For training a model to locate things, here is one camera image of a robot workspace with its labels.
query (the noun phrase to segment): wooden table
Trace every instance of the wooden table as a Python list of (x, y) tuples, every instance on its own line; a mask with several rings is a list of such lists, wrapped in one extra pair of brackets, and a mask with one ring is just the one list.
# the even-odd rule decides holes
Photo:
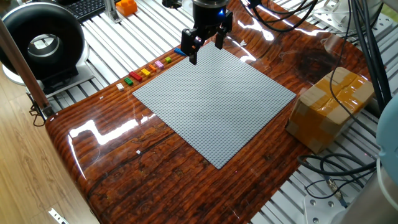
[[(333, 69), (340, 38), (306, 22), (292, 32), (271, 32), (239, 1), (232, 0), (228, 9), (234, 27), (224, 48), (241, 60), (256, 59), (250, 65), (294, 93)], [(274, 19), (264, 11), (261, 16)], [(248, 43), (244, 48), (242, 40)], [(156, 60), (167, 56), (173, 62), (165, 70), (183, 59), (168, 52)], [(341, 66), (368, 75), (362, 53), (351, 44)], [(136, 72), (144, 77), (142, 68)], [(101, 223), (248, 221), (298, 167), (296, 157), (310, 153), (284, 129), (294, 101), (218, 170), (131, 94), (160, 74), (133, 86), (121, 80), (124, 91), (110, 85), (47, 120), (71, 178)]]

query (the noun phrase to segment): green lego brick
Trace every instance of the green lego brick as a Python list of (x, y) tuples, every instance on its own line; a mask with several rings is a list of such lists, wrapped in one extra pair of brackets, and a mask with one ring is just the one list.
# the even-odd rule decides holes
[(166, 58), (166, 62), (167, 62), (167, 63), (171, 63), (171, 62), (172, 62), (172, 59), (171, 59), (170, 57), (167, 57), (167, 58)]
[(124, 78), (124, 81), (128, 84), (128, 85), (132, 85), (133, 84), (133, 82), (131, 81), (131, 79), (130, 78)]

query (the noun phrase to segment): gray lego baseplate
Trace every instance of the gray lego baseplate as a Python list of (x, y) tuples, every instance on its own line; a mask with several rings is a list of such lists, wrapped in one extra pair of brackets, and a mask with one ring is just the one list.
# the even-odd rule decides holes
[(295, 97), (212, 42), (133, 95), (217, 169)]

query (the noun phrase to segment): keyboard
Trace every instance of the keyboard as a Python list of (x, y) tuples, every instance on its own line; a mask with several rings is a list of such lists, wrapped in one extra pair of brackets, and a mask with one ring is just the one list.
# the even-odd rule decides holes
[(90, 19), (105, 10), (104, 0), (78, 0), (73, 4), (65, 6), (79, 22)]

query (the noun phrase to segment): orange object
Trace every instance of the orange object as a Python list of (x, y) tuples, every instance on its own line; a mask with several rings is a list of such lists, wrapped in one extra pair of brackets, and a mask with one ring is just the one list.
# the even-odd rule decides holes
[(122, 0), (116, 3), (116, 9), (124, 16), (137, 12), (137, 3), (134, 0)]
[[(286, 130), (314, 153), (328, 147), (350, 119), (330, 93), (331, 73), (301, 94), (296, 102)], [(365, 78), (337, 68), (332, 89), (339, 101), (353, 114), (358, 113), (373, 98), (372, 83)]]
[(156, 68), (153, 65), (149, 65), (149, 68), (153, 71), (156, 72)]

